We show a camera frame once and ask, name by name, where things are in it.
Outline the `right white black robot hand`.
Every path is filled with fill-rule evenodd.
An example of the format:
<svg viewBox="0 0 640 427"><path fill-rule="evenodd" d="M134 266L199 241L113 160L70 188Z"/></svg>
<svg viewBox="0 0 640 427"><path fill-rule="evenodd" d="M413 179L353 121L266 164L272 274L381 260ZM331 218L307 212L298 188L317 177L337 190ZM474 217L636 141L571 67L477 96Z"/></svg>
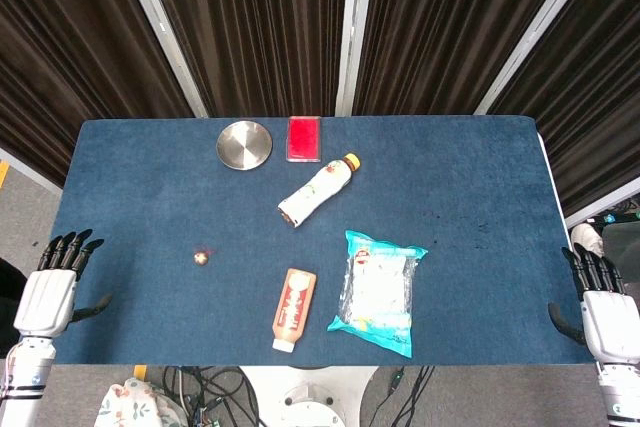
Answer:
<svg viewBox="0 0 640 427"><path fill-rule="evenodd" d="M547 310L555 329L587 347L598 362L637 364L639 310L616 265L579 243L572 248L564 247L562 254L571 270L582 326L572 326L560 306L550 302Z"/></svg>

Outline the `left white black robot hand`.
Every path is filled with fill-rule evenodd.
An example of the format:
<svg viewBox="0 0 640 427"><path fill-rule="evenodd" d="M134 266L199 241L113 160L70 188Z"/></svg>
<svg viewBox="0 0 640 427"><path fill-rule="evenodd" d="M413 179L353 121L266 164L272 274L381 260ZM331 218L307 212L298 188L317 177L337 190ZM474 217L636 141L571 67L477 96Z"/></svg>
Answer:
<svg viewBox="0 0 640 427"><path fill-rule="evenodd" d="M90 240L90 229L53 238L42 253L36 270L23 290L14 327L23 338L53 339L71 323L103 312L113 295L106 294L91 307L77 309L75 296L79 281L93 252L104 240Z"/></svg>

